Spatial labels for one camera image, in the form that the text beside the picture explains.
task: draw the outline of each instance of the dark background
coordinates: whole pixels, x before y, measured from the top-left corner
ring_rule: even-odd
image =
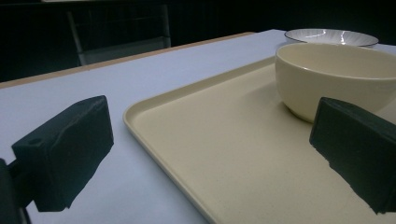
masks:
[[[377,37],[380,44],[396,45],[396,16],[392,6],[378,1],[324,4],[319,1],[257,0],[107,0],[90,3],[0,0],[0,81],[79,66],[67,11],[73,12],[80,23],[97,22],[90,32],[84,31],[83,26],[79,28],[82,42],[86,41],[83,46],[94,49],[160,34],[162,28],[158,18],[139,23],[127,19],[155,14],[154,6],[163,3],[168,6],[172,47],[244,32],[299,28],[361,32]]]

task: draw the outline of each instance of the ceramic bowl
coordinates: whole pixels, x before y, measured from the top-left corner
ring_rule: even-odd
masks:
[[[305,43],[340,44],[359,47],[371,47],[378,43],[378,39],[352,31],[332,29],[298,29],[285,33],[291,40]]]
[[[297,117],[313,122],[321,97],[372,113],[396,97],[396,55],[355,46],[296,43],[276,51],[276,86]]]

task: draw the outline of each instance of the beige tray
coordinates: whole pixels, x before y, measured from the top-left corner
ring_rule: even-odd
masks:
[[[396,223],[309,144],[276,92],[274,58],[129,107],[124,122],[213,223]]]

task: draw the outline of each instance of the bowl rim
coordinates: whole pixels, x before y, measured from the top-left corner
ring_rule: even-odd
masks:
[[[332,32],[348,32],[348,33],[351,33],[351,34],[354,34],[354,35],[363,35],[363,36],[366,36],[366,37],[369,37],[369,38],[373,39],[372,42],[369,42],[369,43],[367,43],[367,44],[362,44],[362,45],[351,45],[351,44],[341,44],[341,43],[338,43],[338,45],[348,45],[348,46],[357,46],[357,47],[370,47],[370,46],[373,46],[373,45],[376,45],[376,44],[379,43],[378,38],[376,38],[376,37],[373,36],[373,35],[367,35],[367,34],[364,34],[364,33],[355,32],[355,31],[349,31],[349,30],[337,30],[337,29],[326,29],[326,28],[303,28],[303,29],[294,29],[294,30],[289,30],[289,31],[285,32],[284,35],[285,35],[285,37],[288,38],[288,39],[296,40],[296,41],[299,41],[299,42],[303,42],[303,43],[314,43],[314,42],[308,42],[308,41],[304,41],[304,40],[302,40],[302,39],[298,39],[298,38],[295,38],[295,37],[291,37],[291,36],[290,36],[290,34],[295,33],[295,32],[299,32],[299,31],[312,31],[312,30],[327,30],[327,31],[332,31]],[[329,44],[331,44],[332,42],[315,42],[315,43],[329,43]]]
[[[387,57],[393,58],[394,61],[396,62],[396,55],[385,52],[383,50],[379,50],[379,49],[367,49],[367,48],[362,48],[362,47],[358,47],[358,46],[351,46],[351,45],[338,45],[338,44],[330,44],[330,43],[306,43],[306,42],[302,42],[302,43],[294,43],[294,44],[288,44],[288,45],[283,45],[281,47],[279,47],[276,50],[276,56],[275,56],[275,60],[281,59],[284,63],[287,63],[297,69],[304,69],[306,71],[310,71],[310,72],[314,72],[318,75],[321,76],[326,76],[326,77],[337,77],[337,78],[345,78],[345,79],[358,79],[358,80],[370,80],[370,81],[395,81],[396,80],[396,75],[395,77],[351,77],[351,76],[340,76],[340,75],[336,75],[334,73],[329,73],[329,72],[322,72],[316,69],[312,69],[312,68],[307,68],[307,67],[303,67],[300,66],[296,63],[291,63],[290,61],[286,60],[284,57],[279,55],[279,52],[282,49],[285,48],[293,48],[295,46],[327,46],[327,47],[331,47],[331,48],[350,48],[352,50],[360,50],[360,51],[367,51],[367,52],[372,52],[375,54],[382,54],[385,55]]]

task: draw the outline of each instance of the white table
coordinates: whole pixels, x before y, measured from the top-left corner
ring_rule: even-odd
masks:
[[[284,31],[270,30],[0,89],[0,158],[7,163],[15,159],[13,143],[71,104],[97,95],[109,104],[113,148],[70,209],[38,213],[30,203],[32,223],[206,223],[134,140],[122,114],[143,99],[273,56],[286,41]],[[375,49],[396,54],[395,46]]]

